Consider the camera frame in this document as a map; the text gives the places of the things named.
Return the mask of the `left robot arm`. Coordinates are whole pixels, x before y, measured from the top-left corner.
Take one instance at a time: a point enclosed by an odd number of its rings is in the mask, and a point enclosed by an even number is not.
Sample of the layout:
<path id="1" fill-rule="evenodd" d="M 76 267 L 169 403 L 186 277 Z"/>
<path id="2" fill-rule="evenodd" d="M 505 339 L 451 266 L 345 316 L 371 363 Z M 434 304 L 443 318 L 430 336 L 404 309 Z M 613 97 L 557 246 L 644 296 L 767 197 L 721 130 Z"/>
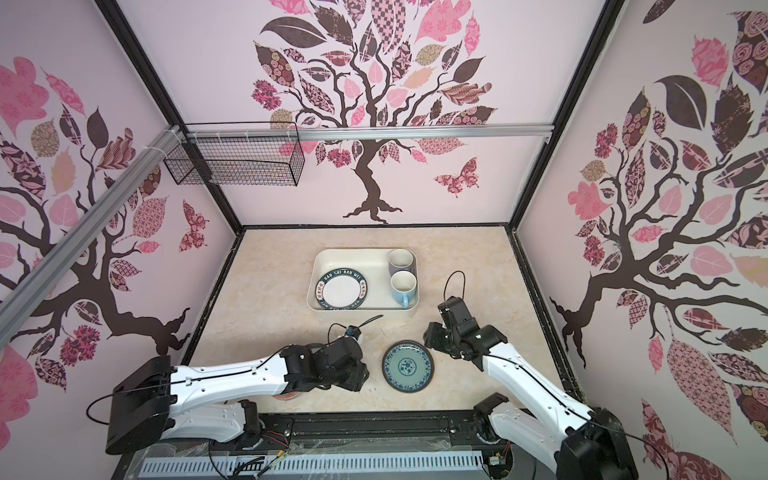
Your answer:
<path id="1" fill-rule="evenodd" d="M 154 357 L 114 387 L 105 451 L 133 453 L 168 439 L 256 437 L 255 398 L 332 387 L 358 392 L 368 378 L 361 346 L 349 335 L 216 366 L 174 366 L 167 356 Z"/>

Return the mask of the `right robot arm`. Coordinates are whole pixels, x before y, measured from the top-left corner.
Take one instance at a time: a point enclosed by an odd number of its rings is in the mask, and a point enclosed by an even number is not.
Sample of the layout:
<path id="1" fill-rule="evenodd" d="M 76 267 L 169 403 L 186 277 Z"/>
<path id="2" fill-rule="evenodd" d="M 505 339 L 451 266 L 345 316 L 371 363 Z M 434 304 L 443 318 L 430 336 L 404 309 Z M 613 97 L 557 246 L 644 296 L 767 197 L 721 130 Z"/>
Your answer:
<path id="1" fill-rule="evenodd" d="M 496 437 L 522 448 L 557 479 L 637 479 L 638 470 L 619 419 L 592 409 L 548 380 L 505 335 L 479 326 L 463 299 L 438 305 L 442 321 L 429 324 L 429 349 L 474 364 L 525 408 L 494 401 L 482 414 Z"/>

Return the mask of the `light blue ceramic mug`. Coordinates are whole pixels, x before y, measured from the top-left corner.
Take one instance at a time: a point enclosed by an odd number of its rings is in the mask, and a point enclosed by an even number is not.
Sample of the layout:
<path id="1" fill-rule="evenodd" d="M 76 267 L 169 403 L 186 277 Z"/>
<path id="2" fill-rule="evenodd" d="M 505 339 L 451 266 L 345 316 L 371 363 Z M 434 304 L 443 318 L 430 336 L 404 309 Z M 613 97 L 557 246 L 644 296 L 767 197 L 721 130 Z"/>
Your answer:
<path id="1" fill-rule="evenodd" d="M 417 277 L 409 271 L 398 271 L 391 276 L 391 295 L 395 302 L 407 310 L 415 298 L 418 287 Z"/>

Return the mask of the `purple ceramic mug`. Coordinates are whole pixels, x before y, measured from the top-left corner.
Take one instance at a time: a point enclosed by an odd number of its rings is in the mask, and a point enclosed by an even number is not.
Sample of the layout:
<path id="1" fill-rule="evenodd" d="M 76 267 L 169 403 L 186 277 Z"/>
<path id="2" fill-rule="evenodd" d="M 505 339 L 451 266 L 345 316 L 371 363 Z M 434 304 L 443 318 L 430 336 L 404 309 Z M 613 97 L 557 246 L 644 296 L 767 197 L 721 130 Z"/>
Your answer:
<path id="1" fill-rule="evenodd" d="M 408 249 L 391 250 L 388 254 L 387 262 L 390 276 L 394 276 L 399 272 L 415 274 L 416 257 L 414 253 Z"/>

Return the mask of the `white green-rimmed plate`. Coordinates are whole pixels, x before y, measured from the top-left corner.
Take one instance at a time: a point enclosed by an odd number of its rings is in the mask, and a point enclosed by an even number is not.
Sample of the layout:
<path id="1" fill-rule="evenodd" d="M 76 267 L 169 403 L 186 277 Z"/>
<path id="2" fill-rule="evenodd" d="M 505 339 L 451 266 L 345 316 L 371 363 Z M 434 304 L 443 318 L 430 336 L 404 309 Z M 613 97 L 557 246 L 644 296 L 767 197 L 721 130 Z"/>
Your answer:
<path id="1" fill-rule="evenodd" d="M 365 301 L 368 282 L 357 270 L 337 268 L 323 274 L 314 289 L 314 298 L 325 310 L 355 310 Z"/>

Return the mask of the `teal floral small plate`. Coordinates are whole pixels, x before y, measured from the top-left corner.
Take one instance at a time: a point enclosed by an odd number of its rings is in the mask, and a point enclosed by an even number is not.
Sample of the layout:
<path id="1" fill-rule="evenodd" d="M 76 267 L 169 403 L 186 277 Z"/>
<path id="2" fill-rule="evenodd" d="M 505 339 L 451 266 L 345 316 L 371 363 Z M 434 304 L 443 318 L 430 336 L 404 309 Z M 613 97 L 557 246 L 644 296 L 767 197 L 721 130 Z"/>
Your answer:
<path id="1" fill-rule="evenodd" d="M 429 351 L 420 343 L 403 340 L 390 346 L 382 359 L 386 383 L 401 393 L 417 393 L 432 381 L 435 363 Z"/>

